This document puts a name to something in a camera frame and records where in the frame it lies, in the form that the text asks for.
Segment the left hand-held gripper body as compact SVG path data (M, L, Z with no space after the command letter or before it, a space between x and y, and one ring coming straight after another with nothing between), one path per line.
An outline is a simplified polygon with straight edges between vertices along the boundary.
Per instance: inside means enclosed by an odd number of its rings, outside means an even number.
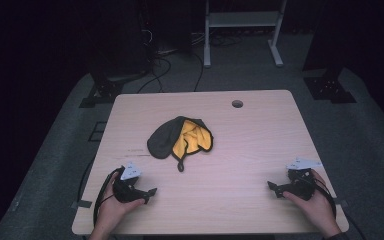
M113 193L121 203L128 203L137 199L149 198L148 192L135 188L141 171L129 162L118 170L118 176L113 183Z

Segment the white metal stand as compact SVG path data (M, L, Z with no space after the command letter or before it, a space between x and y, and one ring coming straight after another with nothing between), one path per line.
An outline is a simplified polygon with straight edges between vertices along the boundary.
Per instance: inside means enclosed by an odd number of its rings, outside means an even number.
M203 66L211 66L210 30L213 28L245 28L245 27L273 27L274 33L267 41L274 63L277 67L284 65L277 48L277 42L283 23L284 13L288 0L281 0L276 11L259 12L227 12L215 13L210 11L210 2L206 0Z

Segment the person's left hand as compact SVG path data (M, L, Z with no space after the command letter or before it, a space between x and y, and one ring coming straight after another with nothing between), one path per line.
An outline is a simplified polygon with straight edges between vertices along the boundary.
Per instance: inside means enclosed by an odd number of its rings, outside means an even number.
M104 191L105 201L99 208L94 229L102 229L112 233L129 212L144 204L143 199L137 199L128 203L121 203L115 197L113 197L112 183L117 176L117 173L114 173L111 176L110 183L107 185Z

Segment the person's right hand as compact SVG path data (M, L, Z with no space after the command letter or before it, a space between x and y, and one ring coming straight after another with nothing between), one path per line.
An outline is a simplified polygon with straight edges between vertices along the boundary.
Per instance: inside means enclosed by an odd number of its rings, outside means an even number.
M308 221L319 230L324 239L342 232L336 222L328 199L318 190L314 192L308 201L287 191L283 193L283 196L303 212Z

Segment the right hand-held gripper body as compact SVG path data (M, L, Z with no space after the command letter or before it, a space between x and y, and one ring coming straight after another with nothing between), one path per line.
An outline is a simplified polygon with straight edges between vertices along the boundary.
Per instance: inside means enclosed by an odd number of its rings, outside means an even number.
M289 184L279 186L277 192L290 192L303 200L309 200L316 188L316 179L312 173L314 167L321 167L322 163L297 157L286 166Z

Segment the dark grey and yellow cloth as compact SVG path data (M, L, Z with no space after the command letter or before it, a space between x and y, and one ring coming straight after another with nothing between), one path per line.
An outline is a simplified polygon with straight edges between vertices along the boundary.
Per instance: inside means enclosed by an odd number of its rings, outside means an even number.
M184 159L213 148L213 134L201 119L178 116L158 127L147 140L150 154L157 159L172 156L177 169L184 171Z

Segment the black stand base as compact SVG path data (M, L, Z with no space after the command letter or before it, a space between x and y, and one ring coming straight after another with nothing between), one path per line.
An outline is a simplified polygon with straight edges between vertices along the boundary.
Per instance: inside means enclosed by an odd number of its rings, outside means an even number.
M83 98L80 108L93 108L97 104L112 104L122 93L124 85L143 78L148 74L142 71L136 74L116 74L108 77L105 73L91 73L93 86L87 97Z
M333 104L355 103L353 95L339 81L341 68L327 68L319 77L306 77L304 82L314 100L329 100Z

